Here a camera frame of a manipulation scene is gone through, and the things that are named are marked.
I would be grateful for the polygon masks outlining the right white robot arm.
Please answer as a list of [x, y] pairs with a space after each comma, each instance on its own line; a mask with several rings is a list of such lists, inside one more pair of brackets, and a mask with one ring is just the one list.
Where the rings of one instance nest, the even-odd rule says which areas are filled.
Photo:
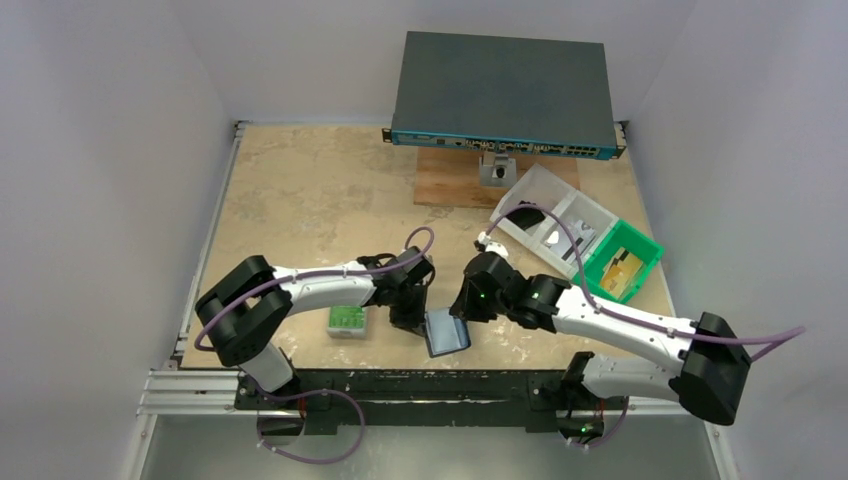
[[736, 420], [752, 364], [727, 321], [661, 316], [597, 301], [571, 282], [524, 277], [502, 256], [485, 252], [465, 267], [451, 315], [488, 322], [500, 316], [530, 330], [593, 339], [629, 352], [592, 354], [570, 365], [571, 380], [598, 398], [636, 396], [677, 402], [695, 417], [729, 426]]

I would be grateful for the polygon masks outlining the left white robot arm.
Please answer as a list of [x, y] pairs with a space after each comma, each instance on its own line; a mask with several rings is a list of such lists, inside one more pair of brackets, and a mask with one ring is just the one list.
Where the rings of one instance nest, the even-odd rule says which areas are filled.
[[361, 256], [324, 269], [274, 267], [262, 255], [249, 256], [196, 301], [202, 328], [194, 346], [273, 393], [296, 377], [289, 358], [272, 343], [284, 319], [331, 307], [378, 306], [389, 308], [403, 326], [417, 325], [434, 275], [431, 259], [415, 246], [397, 256]]

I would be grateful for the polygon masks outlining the silver grey card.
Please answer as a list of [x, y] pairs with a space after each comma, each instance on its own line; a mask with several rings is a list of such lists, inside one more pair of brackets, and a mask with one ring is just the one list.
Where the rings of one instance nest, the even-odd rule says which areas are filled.
[[546, 245], [549, 250], [565, 262], [574, 260], [577, 253], [582, 253], [590, 246], [597, 236], [596, 230], [579, 217], [568, 216], [563, 222], [566, 229], [558, 226], [549, 235]]

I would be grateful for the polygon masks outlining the yellow gold card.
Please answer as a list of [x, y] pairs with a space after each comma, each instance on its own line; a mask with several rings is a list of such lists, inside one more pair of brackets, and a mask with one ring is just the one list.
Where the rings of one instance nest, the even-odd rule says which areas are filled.
[[601, 279], [601, 288], [610, 295], [619, 298], [631, 286], [631, 283], [638, 277], [643, 266], [639, 269], [627, 269], [609, 266], [606, 273]]

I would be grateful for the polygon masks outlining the blue card holder wallet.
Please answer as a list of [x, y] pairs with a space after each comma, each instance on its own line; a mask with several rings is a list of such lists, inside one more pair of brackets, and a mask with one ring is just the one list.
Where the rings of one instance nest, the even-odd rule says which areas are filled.
[[430, 358], [453, 354], [471, 347], [467, 324], [452, 315], [448, 308], [425, 314], [425, 338]]

